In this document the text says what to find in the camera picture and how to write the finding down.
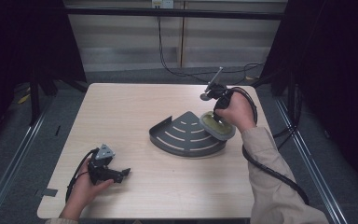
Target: wall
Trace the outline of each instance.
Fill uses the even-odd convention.
[[[66,0],[67,6],[151,7],[151,0]],[[174,8],[283,12],[284,0],[174,1]],[[86,72],[160,68],[158,19],[69,15]],[[279,21],[161,18],[169,67],[244,66],[264,62]]]

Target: metal bar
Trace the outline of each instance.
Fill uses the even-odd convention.
[[[286,126],[291,127],[292,121],[287,115],[287,108],[283,100],[279,99],[276,101],[276,103],[282,114],[284,122],[286,123]],[[324,177],[322,176],[318,165],[316,164],[315,160],[312,158],[310,150],[308,149],[307,145],[304,142],[304,139],[302,138],[298,130],[295,130],[295,132],[293,133],[293,139],[296,143],[298,152],[300,153],[303,161],[307,166],[307,169],[310,172],[310,176],[313,180],[313,183],[315,184],[320,195],[322,196],[322,199],[324,200],[324,204],[328,212],[330,213],[330,216],[333,219],[334,223],[336,224],[348,223],[346,218],[344,217],[344,214],[342,213],[341,208],[339,207],[339,204],[335,196],[333,195],[332,191],[330,190],[327,183],[325,182]]]
[[[16,13],[53,13],[72,15],[110,15],[110,16],[151,16],[151,17],[188,17],[188,18],[217,18],[217,19],[247,19],[280,21],[283,13],[279,12],[245,12],[245,11],[216,11],[195,9],[156,9],[135,7],[10,7]]]
[[[42,113],[40,114],[39,118],[36,120],[34,125],[29,127],[26,135],[22,139],[20,146],[16,151],[16,154],[14,155],[12,161],[7,167],[4,175],[0,179],[0,206],[4,201],[5,197],[7,196],[7,193],[11,187],[11,184],[14,181],[14,178],[16,177],[17,172],[20,170],[21,164],[25,159],[31,144],[34,141],[34,138],[36,137],[36,134],[39,131],[40,126],[43,123],[46,112],[48,111],[48,108],[50,107],[52,101],[53,101],[53,97],[49,97],[45,109],[42,111]]]

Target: gray semicircular object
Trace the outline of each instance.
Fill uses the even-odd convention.
[[[149,130],[150,141],[160,149],[182,157],[204,157],[220,151],[226,141],[216,139],[200,126],[191,111],[179,118],[169,117]]]

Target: gray floor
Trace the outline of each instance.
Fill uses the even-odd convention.
[[[192,68],[183,71],[199,73],[213,72],[216,69]],[[242,68],[230,69],[232,69],[231,71],[236,71]],[[163,69],[149,69],[88,73],[88,80],[89,84],[93,82],[205,84],[199,79],[210,80],[212,75],[213,73],[198,75],[198,79],[196,79],[194,77],[174,76]],[[224,81],[227,84],[232,84],[243,80],[243,78],[243,72],[232,73],[227,74]],[[250,82],[242,81],[238,85],[249,84]],[[41,198],[35,196],[35,193],[37,190],[44,189],[47,186],[85,95],[63,83],[57,83],[57,85],[59,92],[52,99],[52,104],[48,109],[44,122],[31,144],[29,152],[25,155],[19,171],[15,174],[6,197],[0,204],[0,223],[43,223],[45,221],[36,215]],[[26,87],[26,84],[18,87],[19,91],[16,93],[16,99],[7,111],[6,118],[0,124],[0,179],[29,128],[30,101],[28,100],[22,105],[17,104],[17,100],[23,95],[23,87]],[[265,110],[271,131],[278,133],[285,128],[285,124],[276,106],[275,99],[270,94],[269,85],[257,88],[257,93]],[[42,104],[46,104],[46,102],[48,102],[48,97],[42,94]],[[358,223],[358,175],[343,160],[336,144],[325,137],[323,127],[306,107],[302,111],[299,130],[314,159],[317,161],[328,186],[337,198],[348,223]],[[277,145],[284,138],[277,138]],[[283,145],[280,152],[292,167],[298,184],[304,188],[310,197],[310,204],[324,211],[329,217],[324,200],[313,184],[294,142],[289,140]],[[126,224],[131,222],[132,220],[117,221],[117,223]],[[81,223],[112,223],[112,221],[82,220]],[[168,224],[172,223],[172,220],[144,220],[144,223]],[[246,223],[246,221],[201,220],[199,223]]]

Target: electrical outlet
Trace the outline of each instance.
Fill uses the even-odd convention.
[[[173,8],[173,0],[162,0],[162,8]]]
[[[152,8],[162,8],[162,0],[152,0]]]

